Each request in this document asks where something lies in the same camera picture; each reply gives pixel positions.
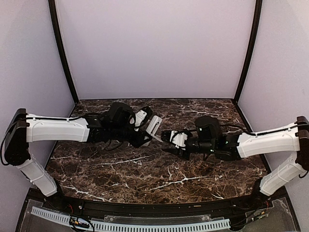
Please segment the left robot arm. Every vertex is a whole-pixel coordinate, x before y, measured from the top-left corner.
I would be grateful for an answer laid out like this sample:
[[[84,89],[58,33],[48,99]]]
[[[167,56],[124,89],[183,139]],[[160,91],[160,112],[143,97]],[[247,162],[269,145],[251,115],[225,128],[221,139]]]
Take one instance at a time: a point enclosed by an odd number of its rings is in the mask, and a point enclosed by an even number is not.
[[[76,141],[80,143],[128,142],[135,148],[151,141],[141,130],[153,112],[150,107],[138,112],[122,102],[114,102],[107,112],[87,113],[77,117],[50,117],[16,111],[0,145],[2,165],[19,169],[58,211],[68,207],[61,188],[29,152],[29,143],[39,141]]]

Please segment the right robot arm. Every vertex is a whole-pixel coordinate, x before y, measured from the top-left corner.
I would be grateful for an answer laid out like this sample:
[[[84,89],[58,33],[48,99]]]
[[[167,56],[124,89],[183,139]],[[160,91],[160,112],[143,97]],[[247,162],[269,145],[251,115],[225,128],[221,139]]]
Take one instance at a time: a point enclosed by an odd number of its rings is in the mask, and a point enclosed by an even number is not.
[[[174,145],[166,152],[188,160],[192,153],[203,154],[204,158],[214,155],[219,160],[235,161],[260,154],[290,151],[289,158],[270,174],[256,181],[252,195],[246,205],[256,210],[265,202],[265,197],[295,177],[304,177],[309,172],[309,122],[304,116],[285,127],[274,130],[223,134],[222,124],[211,116],[201,116],[195,120],[195,132],[164,130],[161,140]]]

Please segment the white remote control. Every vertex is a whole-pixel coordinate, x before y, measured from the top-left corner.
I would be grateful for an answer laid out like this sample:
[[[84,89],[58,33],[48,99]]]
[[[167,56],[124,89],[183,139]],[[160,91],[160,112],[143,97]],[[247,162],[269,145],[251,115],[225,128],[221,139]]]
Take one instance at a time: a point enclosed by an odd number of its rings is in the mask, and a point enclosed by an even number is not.
[[[156,140],[162,142],[162,140],[156,136],[156,132],[159,129],[160,125],[162,123],[162,118],[159,116],[153,116],[151,122],[149,123],[146,132],[152,137],[155,138]]]

